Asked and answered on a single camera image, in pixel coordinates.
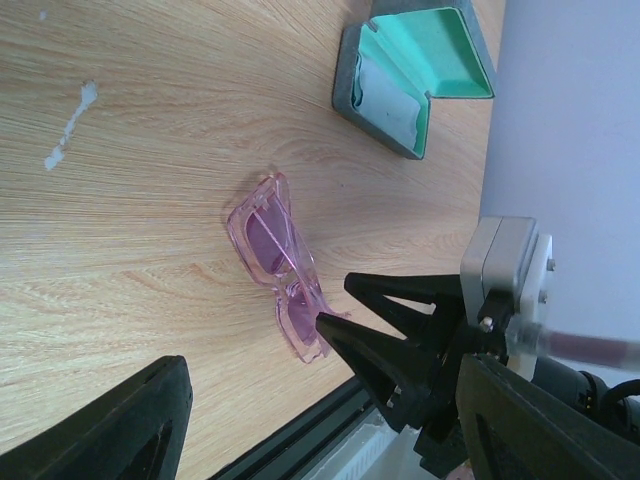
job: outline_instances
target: screw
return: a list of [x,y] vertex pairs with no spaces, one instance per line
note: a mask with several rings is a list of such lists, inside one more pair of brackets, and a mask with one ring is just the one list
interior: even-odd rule
[[485,333],[489,333],[489,332],[493,331],[493,318],[484,317],[482,319],[482,321],[480,322],[480,328]]

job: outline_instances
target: pink sunglasses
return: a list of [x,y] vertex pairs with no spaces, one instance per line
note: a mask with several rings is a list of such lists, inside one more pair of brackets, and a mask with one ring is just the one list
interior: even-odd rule
[[320,290],[311,253],[291,220],[289,186],[282,173],[263,180],[227,221],[231,241],[249,274],[276,294],[282,333],[305,363],[329,354],[316,331],[320,312],[332,313]]

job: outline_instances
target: wood grain surface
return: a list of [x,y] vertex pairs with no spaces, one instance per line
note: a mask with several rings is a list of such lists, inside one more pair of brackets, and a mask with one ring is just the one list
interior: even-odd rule
[[[503,1],[476,0],[497,60]],[[224,221],[265,174],[329,303],[349,271],[453,273],[476,224],[491,102],[434,101],[427,157],[330,104],[364,0],[0,0],[0,452],[167,354],[194,406],[179,478],[207,478],[350,376],[303,365]],[[44,166],[95,81],[66,156]]]

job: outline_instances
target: white cloth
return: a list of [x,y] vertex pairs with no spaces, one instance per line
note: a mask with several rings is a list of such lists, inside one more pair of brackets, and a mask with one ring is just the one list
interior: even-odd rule
[[414,150],[420,104],[396,85],[373,60],[366,57],[358,60],[354,108],[398,143]]

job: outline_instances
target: white wall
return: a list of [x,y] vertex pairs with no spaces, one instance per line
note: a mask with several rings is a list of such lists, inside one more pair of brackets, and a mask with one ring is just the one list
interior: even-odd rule
[[[555,329],[640,340],[639,19],[637,0],[505,12],[481,214],[553,235]],[[609,386],[634,376],[582,368]]]

